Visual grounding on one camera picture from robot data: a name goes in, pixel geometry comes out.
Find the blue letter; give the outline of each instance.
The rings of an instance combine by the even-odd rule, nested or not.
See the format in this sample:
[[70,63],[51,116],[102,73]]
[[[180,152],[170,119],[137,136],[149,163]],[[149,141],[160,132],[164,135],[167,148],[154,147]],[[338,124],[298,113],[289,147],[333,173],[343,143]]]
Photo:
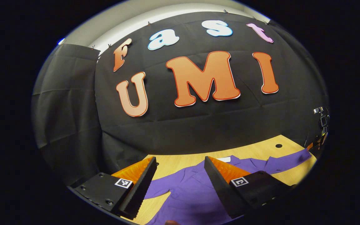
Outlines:
[[230,36],[233,34],[233,31],[221,20],[206,20],[202,22],[202,26],[209,29],[206,32],[214,37]]
[[174,34],[174,30],[162,30],[150,37],[151,42],[148,45],[148,49],[153,51],[164,45],[172,45],[179,41],[179,39],[180,37],[176,37]]

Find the white wall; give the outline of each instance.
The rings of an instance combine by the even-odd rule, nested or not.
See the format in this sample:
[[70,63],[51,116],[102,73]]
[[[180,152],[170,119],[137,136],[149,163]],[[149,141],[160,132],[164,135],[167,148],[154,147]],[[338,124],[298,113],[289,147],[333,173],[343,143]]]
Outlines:
[[156,21],[194,12],[223,12],[269,18],[233,0],[129,0],[92,17],[73,30],[61,43],[77,44],[100,50],[101,53],[124,36]]

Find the black fabric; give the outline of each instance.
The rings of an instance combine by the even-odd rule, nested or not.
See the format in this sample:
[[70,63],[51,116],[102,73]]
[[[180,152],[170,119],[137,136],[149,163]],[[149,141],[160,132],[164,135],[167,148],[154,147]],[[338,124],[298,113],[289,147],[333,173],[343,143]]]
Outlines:
[[66,185],[99,172],[101,128],[94,94],[99,51],[58,45],[40,70],[32,96],[37,146]]
[[[233,30],[229,37],[213,37],[201,26],[205,20],[222,20]],[[270,44],[247,27],[254,23],[274,40]],[[158,31],[173,29],[180,39],[176,44],[151,51],[149,38]],[[128,38],[132,44],[124,64],[113,72],[113,51]],[[200,69],[208,53],[227,51],[236,87],[237,99],[216,101],[212,94],[203,102],[190,88],[197,101],[178,108],[172,70],[165,64],[175,57],[189,57]],[[262,74],[254,52],[272,57],[279,91],[263,94]],[[148,110],[141,117],[128,116],[120,103],[116,85],[127,80],[129,98],[138,105],[136,89],[130,79],[139,72],[144,79]],[[312,57],[290,34],[281,28],[253,18],[220,12],[178,15],[145,26],[123,37],[102,53],[96,65],[96,104],[103,130],[103,151],[108,167],[123,168],[129,158],[141,160],[146,154],[191,154],[219,151],[263,141],[283,134],[304,145],[308,133],[320,133],[317,107],[328,107],[323,79]]]

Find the pink letter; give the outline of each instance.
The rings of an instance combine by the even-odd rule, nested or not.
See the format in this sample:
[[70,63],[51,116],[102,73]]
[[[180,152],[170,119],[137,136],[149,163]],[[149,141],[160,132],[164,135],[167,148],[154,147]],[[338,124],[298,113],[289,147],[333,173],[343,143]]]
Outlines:
[[252,29],[254,29],[254,31],[260,36],[262,37],[263,40],[269,42],[269,43],[273,43],[273,40],[266,36],[263,32],[265,32],[262,28],[257,27],[255,24],[247,24],[248,27],[251,27]]

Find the shirt sleeve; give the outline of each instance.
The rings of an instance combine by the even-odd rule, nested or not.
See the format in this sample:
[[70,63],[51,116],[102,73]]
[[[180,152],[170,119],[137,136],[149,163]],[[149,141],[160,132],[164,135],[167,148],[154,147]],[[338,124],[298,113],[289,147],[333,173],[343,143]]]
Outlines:
[[170,189],[178,186],[180,182],[183,180],[185,173],[186,173],[186,168],[181,169],[166,177],[162,177],[151,181],[151,184],[147,190],[144,199],[158,197],[160,195],[165,194]]
[[268,174],[280,173],[300,165],[308,160],[312,155],[307,149],[286,155],[279,158],[269,157],[264,167],[264,171]]

